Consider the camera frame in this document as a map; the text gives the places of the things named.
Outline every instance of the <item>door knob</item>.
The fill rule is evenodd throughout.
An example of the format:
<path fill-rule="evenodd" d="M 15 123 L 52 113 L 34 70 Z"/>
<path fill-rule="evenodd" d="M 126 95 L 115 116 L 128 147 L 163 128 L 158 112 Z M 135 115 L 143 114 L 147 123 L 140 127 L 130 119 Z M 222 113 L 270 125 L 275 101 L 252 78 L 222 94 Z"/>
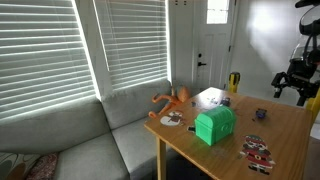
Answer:
<path fill-rule="evenodd" d="M 198 66 L 205 66 L 207 63 L 198 62 Z"/>

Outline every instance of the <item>white door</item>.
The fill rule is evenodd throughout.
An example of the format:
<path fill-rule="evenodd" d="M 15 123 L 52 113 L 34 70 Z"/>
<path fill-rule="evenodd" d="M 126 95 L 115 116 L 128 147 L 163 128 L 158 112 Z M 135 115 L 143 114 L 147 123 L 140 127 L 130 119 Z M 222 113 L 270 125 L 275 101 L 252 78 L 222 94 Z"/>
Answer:
<path fill-rule="evenodd" d="M 196 86 L 224 89 L 230 51 L 235 0 L 199 0 L 195 4 L 195 22 L 198 34 L 195 51 Z"/>

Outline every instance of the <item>door frame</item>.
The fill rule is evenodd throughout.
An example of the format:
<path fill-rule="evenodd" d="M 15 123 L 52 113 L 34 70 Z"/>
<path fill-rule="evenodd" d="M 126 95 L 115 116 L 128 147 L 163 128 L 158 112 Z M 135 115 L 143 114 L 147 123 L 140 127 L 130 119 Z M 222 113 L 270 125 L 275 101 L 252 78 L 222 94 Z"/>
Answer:
<path fill-rule="evenodd" d="M 235 35 L 236 35 L 236 26 L 237 26 L 237 20 L 238 20 L 238 15 L 239 15 L 239 3 L 238 0 L 233 0 L 235 3 L 234 6 L 234 13 L 233 13 L 233 23 L 232 23 L 232 28 L 231 28 L 231 37 L 230 37 L 230 42 L 229 46 L 231 47 L 229 53 L 227 54 L 227 71 L 226 71 L 226 76 L 229 77 L 229 73 L 231 71 L 231 60 L 232 60 L 232 54 L 234 50 L 234 41 L 235 41 Z M 199 33 L 200 33 L 200 23 L 201 23 L 201 7 L 200 3 L 194 3 L 193 6 L 193 48 L 192 48 L 192 86 L 193 88 L 196 87 L 197 85 L 197 74 L 198 74 L 198 54 L 199 54 Z M 228 86 L 227 83 L 227 78 L 225 79 L 225 89 Z"/>

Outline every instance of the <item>table leg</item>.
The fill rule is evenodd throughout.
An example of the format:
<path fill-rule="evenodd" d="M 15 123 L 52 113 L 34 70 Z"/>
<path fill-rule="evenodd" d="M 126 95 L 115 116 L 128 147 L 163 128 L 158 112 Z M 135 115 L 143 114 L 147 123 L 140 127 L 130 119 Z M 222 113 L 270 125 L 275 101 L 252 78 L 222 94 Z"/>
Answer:
<path fill-rule="evenodd" d="M 158 180 L 166 179 L 166 143 L 157 137 Z"/>

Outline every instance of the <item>patterned pillow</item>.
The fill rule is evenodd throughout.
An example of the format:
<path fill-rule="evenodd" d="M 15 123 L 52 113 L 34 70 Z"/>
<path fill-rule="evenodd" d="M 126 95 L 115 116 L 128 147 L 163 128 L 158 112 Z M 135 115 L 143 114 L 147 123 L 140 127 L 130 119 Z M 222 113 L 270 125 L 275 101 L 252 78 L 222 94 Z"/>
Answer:
<path fill-rule="evenodd" d="M 0 179 L 22 180 L 40 155 L 0 153 Z"/>
<path fill-rule="evenodd" d="M 58 153 L 42 156 L 30 170 L 26 180 L 51 180 L 58 162 Z"/>

